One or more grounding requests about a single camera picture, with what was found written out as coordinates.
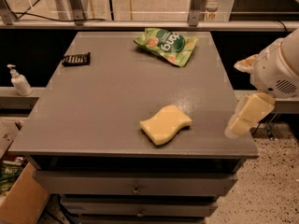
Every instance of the drawer handle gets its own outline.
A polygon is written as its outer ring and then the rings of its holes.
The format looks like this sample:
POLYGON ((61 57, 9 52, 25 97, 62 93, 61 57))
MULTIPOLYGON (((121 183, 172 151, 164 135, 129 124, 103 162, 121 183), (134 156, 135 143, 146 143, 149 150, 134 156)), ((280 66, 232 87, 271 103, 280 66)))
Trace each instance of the drawer handle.
POLYGON ((133 195, 139 195, 141 190, 138 189, 138 185, 135 185, 135 188, 131 192, 133 195))
POLYGON ((141 209, 139 209, 139 212, 136 214, 138 217, 143 217, 144 216, 144 214, 142 213, 142 210, 141 209))

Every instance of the speckled floor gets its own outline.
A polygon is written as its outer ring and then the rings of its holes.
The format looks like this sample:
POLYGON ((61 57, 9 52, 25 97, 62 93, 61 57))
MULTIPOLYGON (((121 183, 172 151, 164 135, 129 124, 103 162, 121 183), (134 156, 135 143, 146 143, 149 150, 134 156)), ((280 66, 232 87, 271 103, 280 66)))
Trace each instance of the speckled floor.
MULTIPOLYGON (((206 224, 299 223, 299 116, 275 124, 273 135, 270 140, 263 125, 253 135, 260 157, 245 162, 239 180, 218 199, 219 207, 206 224)), ((51 197, 38 222, 46 223, 69 223, 57 196, 51 197)))

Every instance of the green chip bag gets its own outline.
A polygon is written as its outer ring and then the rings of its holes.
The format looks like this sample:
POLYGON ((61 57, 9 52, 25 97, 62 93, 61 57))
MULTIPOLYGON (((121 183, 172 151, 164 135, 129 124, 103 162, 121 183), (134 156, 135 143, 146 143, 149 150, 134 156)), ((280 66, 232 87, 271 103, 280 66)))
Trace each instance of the green chip bag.
POLYGON ((174 65, 183 67, 197 40, 197 37, 183 37, 164 29, 146 28, 145 32, 139 35, 135 42, 142 49, 162 56, 174 65))

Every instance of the gray tabletop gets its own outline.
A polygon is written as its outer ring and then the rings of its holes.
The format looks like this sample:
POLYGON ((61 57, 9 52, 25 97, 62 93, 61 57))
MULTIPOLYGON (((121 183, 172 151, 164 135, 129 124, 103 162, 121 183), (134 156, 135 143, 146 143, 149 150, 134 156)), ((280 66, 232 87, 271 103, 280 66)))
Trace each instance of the gray tabletop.
POLYGON ((257 157, 249 133, 224 135, 235 96, 210 33, 179 32, 199 41, 179 68, 139 49, 139 32, 78 33, 67 54, 90 52, 91 64, 55 71, 20 134, 14 154, 126 157, 257 157), (156 147, 139 121, 177 105, 192 119, 156 147))

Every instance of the white bottle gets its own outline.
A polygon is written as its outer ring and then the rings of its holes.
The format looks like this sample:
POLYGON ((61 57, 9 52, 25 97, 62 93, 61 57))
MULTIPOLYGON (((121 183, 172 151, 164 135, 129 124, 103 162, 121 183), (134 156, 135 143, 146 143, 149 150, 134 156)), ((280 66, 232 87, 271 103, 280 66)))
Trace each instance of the white bottle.
POLYGON ((28 83, 25 76, 19 74, 15 69, 16 65, 8 64, 7 67, 10 69, 11 83, 16 88, 17 92, 21 96, 27 96, 32 93, 32 88, 28 83))

